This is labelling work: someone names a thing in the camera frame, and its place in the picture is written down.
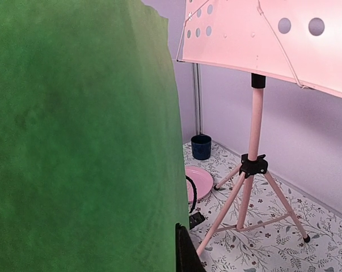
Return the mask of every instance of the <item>pink dish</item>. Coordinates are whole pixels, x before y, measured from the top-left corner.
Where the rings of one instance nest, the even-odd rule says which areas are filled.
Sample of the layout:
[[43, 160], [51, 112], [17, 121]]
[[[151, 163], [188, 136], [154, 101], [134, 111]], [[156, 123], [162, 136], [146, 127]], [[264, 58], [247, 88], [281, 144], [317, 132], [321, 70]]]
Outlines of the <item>pink dish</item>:
[[[205, 197], [212, 189], [213, 186], [213, 178], [209, 172], [206, 170], [195, 167], [195, 166], [187, 166], [185, 168], [186, 176], [188, 176], [196, 185], [197, 189], [197, 200]], [[187, 193], [188, 193], [188, 202], [193, 201], [193, 190], [191, 183], [186, 180], [187, 183]]]

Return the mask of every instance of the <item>floral pattern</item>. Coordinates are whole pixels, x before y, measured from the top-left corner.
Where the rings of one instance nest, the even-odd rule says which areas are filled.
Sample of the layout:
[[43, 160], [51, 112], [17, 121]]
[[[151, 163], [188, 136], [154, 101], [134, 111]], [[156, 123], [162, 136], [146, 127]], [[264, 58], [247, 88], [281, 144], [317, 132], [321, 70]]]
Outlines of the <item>floral pattern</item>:
[[[234, 168], [240, 158], [222, 148], [212, 145], [211, 158], [198, 161], [192, 157], [191, 145], [184, 145], [185, 164], [201, 167], [220, 182]], [[263, 176], [256, 175], [248, 209], [246, 225], [251, 226], [285, 214], [284, 207]], [[342, 272], [342, 219], [312, 202], [295, 190], [281, 186], [297, 217], [311, 237], [303, 242], [291, 218], [277, 223], [237, 232], [233, 230], [216, 233], [201, 255], [202, 265], [208, 272]], [[196, 211], [207, 219], [190, 231], [197, 247], [205, 237], [217, 214], [235, 185], [237, 176], [219, 191], [212, 190], [199, 200]], [[234, 201], [222, 226], [236, 223], [242, 190]]]

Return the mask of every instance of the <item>white wall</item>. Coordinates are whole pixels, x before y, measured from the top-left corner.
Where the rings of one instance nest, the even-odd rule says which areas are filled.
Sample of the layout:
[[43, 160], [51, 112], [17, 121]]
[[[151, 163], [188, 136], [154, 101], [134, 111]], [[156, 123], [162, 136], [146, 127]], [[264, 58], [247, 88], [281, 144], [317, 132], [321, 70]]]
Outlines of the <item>white wall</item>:
[[[251, 76], [201, 66], [204, 133], [247, 153]], [[267, 78], [260, 154], [269, 170], [342, 214], [342, 99]]]
[[[185, 18], [185, 0], [142, 0], [155, 8], [160, 16], [168, 19], [168, 47], [172, 59], [176, 59], [179, 40]], [[178, 88], [183, 142], [189, 142], [196, 134], [195, 101], [193, 95], [192, 65], [174, 61]]]

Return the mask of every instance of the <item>pink music stand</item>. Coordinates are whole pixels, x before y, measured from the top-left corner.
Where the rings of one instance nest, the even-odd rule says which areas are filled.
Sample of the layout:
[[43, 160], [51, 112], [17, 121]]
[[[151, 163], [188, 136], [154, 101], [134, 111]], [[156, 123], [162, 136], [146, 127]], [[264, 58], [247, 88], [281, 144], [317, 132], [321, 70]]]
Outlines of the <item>pink music stand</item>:
[[[179, 58], [181, 45], [183, 57]], [[258, 156], [265, 77], [296, 83], [342, 98], [342, 0], [187, 0], [177, 61], [246, 71], [252, 74], [252, 120], [248, 154], [214, 189], [240, 175], [225, 205], [205, 236], [200, 255], [216, 232], [249, 231], [291, 217], [304, 241], [310, 237], [281, 189]], [[287, 213], [244, 227], [256, 174], [264, 175]], [[237, 224], [219, 228], [244, 184]]]

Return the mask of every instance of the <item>blue cup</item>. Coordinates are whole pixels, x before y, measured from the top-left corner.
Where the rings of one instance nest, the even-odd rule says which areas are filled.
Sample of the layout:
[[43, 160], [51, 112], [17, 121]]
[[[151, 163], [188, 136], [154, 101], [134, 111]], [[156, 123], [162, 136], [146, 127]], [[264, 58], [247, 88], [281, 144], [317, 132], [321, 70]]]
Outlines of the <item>blue cup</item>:
[[192, 156], [196, 160], [207, 160], [211, 156], [211, 137], [205, 134], [191, 138]]

